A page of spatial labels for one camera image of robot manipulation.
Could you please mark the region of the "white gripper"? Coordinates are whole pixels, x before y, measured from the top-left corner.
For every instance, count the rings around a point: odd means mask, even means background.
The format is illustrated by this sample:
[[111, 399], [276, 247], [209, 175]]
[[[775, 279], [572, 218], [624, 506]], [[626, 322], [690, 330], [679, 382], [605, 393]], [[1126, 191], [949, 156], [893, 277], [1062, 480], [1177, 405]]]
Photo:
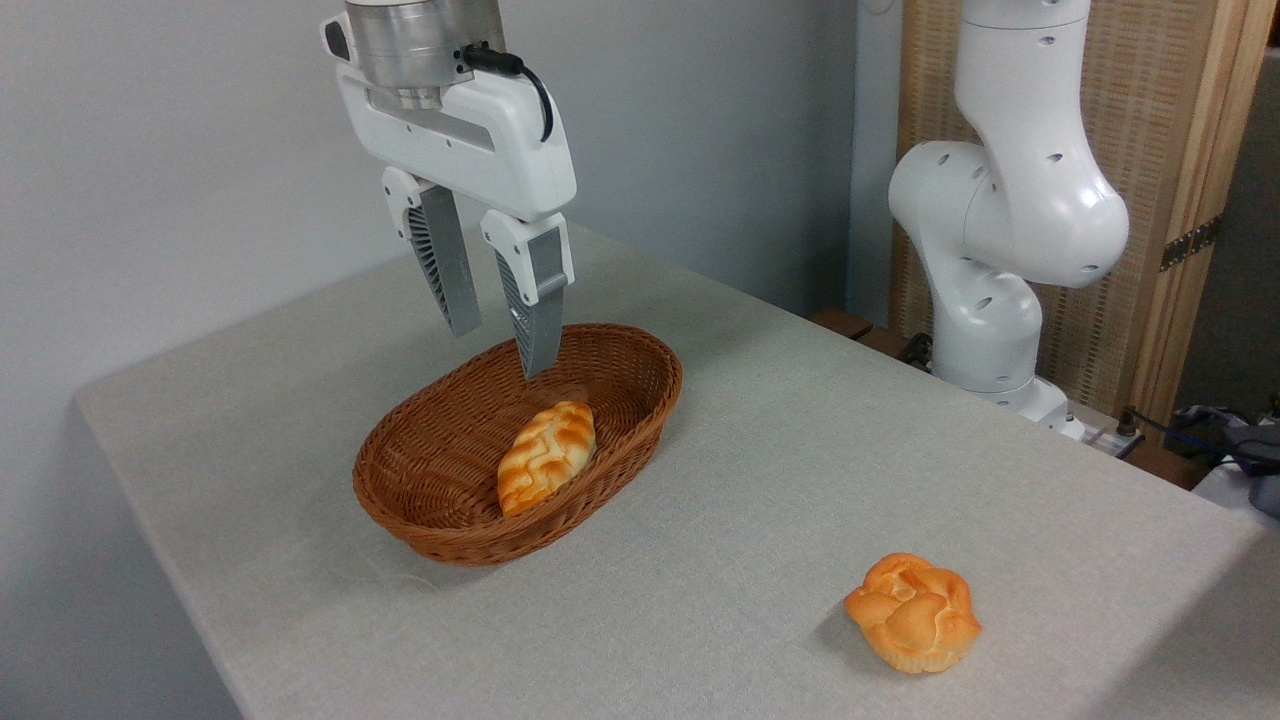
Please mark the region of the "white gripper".
[[451, 190], [494, 208], [481, 231], [495, 252], [524, 375], [552, 366], [564, 290], [575, 282], [557, 211], [577, 182], [554, 102], [524, 74], [480, 67], [506, 58], [500, 14], [343, 12], [321, 33], [358, 141], [389, 165], [381, 183], [396, 232], [410, 242], [452, 334], [477, 329], [483, 318]]

